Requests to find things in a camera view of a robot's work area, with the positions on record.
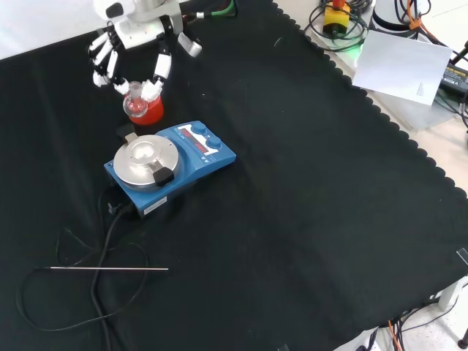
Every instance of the black rubber foot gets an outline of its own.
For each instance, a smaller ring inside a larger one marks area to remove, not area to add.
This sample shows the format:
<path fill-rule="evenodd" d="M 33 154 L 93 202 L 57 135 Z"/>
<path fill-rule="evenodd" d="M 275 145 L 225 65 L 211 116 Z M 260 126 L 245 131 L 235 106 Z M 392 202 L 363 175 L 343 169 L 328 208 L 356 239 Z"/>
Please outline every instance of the black rubber foot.
<path fill-rule="evenodd" d="M 466 342 L 464 342 L 463 340 L 459 340 L 458 341 L 458 347 L 465 350 L 465 349 L 468 349 L 468 344 Z"/>

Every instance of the sheet of paper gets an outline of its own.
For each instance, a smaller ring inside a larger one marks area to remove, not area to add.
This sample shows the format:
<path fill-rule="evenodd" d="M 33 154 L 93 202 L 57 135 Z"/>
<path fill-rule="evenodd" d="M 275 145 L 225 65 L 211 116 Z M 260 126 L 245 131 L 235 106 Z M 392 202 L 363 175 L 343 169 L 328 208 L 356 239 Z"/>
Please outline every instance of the sheet of paper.
<path fill-rule="evenodd" d="M 352 84 L 431 105 L 452 50 L 369 31 Z"/>

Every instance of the digital display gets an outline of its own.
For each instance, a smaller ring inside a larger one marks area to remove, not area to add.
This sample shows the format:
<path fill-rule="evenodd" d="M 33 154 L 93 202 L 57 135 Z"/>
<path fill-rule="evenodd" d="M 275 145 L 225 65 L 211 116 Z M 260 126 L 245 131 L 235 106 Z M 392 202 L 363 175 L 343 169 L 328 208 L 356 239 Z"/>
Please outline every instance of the digital display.
<path fill-rule="evenodd" d="M 190 132 L 187 129 L 183 128 L 181 129 L 181 132 L 184 135 L 184 137 L 189 139 L 192 142 L 192 144 L 195 145 L 195 148 L 197 148 L 202 154 L 204 154 L 205 152 L 208 152 L 208 149 L 205 146 L 203 146 L 200 143 L 200 141 L 195 139 L 195 137 L 192 134 L 190 134 Z"/>

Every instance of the black cloth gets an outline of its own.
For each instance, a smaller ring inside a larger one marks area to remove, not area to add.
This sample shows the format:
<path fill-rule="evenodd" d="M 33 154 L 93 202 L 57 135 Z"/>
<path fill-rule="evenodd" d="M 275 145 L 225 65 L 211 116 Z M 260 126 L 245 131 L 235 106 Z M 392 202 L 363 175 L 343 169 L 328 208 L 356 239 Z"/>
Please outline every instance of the black cloth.
<path fill-rule="evenodd" d="M 238 159 L 150 218 L 118 226 L 112 244 L 141 244 L 173 275 L 152 275 L 112 318 L 116 350 L 332 350 L 466 273 L 456 254 L 468 246 L 466 194 L 269 0 L 239 6 L 236 19 L 191 25 L 203 54 L 173 48 L 165 117 L 140 129 L 201 120 Z M 99 323 L 41 333 L 15 308 L 26 273 L 55 264 L 61 228 L 97 241 L 103 164 L 126 116 L 112 88 L 92 83 L 85 46 L 95 37 L 0 62 L 3 350 L 102 346 Z M 150 77 L 157 48 L 128 54 L 124 77 Z M 70 262 L 83 253 L 72 244 Z M 105 264 L 143 261 L 122 246 Z M 94 317 L 91 276 L 33 276 L 31 317 L 49 328 Z M 105 309 L 139 278 L 103 274 Z"/>

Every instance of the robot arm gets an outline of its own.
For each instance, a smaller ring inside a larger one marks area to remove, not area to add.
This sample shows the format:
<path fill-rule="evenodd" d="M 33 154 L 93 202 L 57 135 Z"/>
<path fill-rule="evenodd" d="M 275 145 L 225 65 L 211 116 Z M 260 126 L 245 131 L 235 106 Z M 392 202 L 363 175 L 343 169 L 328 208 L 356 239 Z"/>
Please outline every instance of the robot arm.
<path fill-rule="evenodd" d="M 156 99 L 162 90 L 162 85 L 167 79 L 172 63 L 171 55 L 164 43 L 165 34 L 177 34 L 176 23 L 182 16 L 180 7 L 176 0 L 169 0 L 164 3 L 161 0 L 139 0 L 135 3 L 133 0 L 94 0 L 94 8 L 96 12 L 104 19 L 116 18 L 126 15 L 127 18 L 116 22 L 114 26 L 107 28 L 106 33 L 95 39 L 89 49 L 89 55 L 93 58 L 94 65 L 93 81 L 96 86 L 104 86 L 113 83 L 114 88 L 121 94 L 125 95 L 129 90 L 128 80 L 122 78 L 116 72 L 118 61 L 118 51 L 134 48 L 147 42 L 159 42 L 159 56 L 156 61 L 156 68 L 152 79 L 143 83 L 143 96 L 147 101 Z M 150 1 L 154 7 L 151 11 L 149 8 L 143 7 L 144 2 Z M 141 16 L 147 20 L 148 16 L 156 16 L 150 22 L 135 22 L 135 18 Z M 168 20 L 161 20 L 158 16 L 169 15 Z M 189 55 L 195 57 L 201 51 L 201 46 L 191 41 L 179 29 L 178 42 Z"/>

